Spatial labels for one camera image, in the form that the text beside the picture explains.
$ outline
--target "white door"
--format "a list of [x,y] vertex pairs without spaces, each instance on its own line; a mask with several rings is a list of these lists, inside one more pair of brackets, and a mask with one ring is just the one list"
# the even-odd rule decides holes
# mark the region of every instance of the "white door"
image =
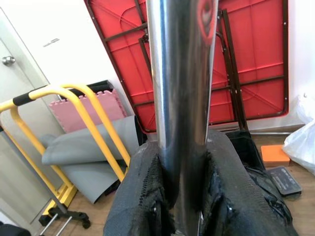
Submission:
[[[48,84],[40,74],[36,63],[21,42],[18,35],[9,24],[0,9],[0,60],[3,57],[14,57],[15,62],[5,65],[0,62],[0,102],[4,102],[17,95],[29,92],[37,87]],[[53,117],[47,101],[54,100],[51,97],[45,101],[39,99],[35,102],[23,105],[19,108],[22,119],[29,125],[37,137],[44,134],[60,135],[63,133],[56,119]],[[44,171],[52,183],[59,187],[62,183],[54,171],[41,164],[41,156],[23,135],[13,122],[10,113],[3,112],[0,116],[1,123],[32,157],[35,163]],[[0,211],[8,215],[19,224],[18,219],[23,218],[31,223],[49,200],[48,193],[23,164],[3,137],[0,136],[0,203],[8,204],[18,215],[10,215],[4,207]]]

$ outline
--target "chrome pole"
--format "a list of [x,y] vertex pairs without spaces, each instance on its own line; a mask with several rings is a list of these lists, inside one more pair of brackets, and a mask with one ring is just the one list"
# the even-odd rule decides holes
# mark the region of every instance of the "chrome pole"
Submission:
[[147,0],[160,160],[176,228],[198,232],[218,0]]

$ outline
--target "orange yoga block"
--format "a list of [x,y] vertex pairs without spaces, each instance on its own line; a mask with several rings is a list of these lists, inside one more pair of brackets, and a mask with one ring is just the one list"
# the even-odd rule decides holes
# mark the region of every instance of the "orange yoga block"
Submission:
[[261,154],[266,167],[289,166],[290,158],[282,145],[261,146]]

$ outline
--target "wooden floor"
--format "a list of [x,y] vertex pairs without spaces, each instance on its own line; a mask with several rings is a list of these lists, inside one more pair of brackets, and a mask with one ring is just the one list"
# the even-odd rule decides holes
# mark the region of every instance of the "wooden floor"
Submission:
[[[285,137],[256,136],[254,141],[260,150],[261,145],[283,144]],[[291,163],[288,167],[293,177],[302,186],[302,195],[296,200],[285,200],[293,216],[293,224],[300,236],[315,236],[315,177],[301,166]],[[83,229],[79,222],[71,221],[62,236],[101,236],[103,227],[114,200],[115,194],[103,196],[92,205],[81,193],[77,193],[69,209],[88,214],[91,227]],[[65,220],[53,223],[46,236],[54,236]]]

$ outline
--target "door handle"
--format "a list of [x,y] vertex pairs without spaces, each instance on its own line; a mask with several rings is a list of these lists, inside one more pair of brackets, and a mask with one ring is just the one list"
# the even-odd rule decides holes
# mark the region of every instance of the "door handle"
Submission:
[[12,56],[7,56],[2,58],[3,65],[10,66],[15,62],[15,58]]

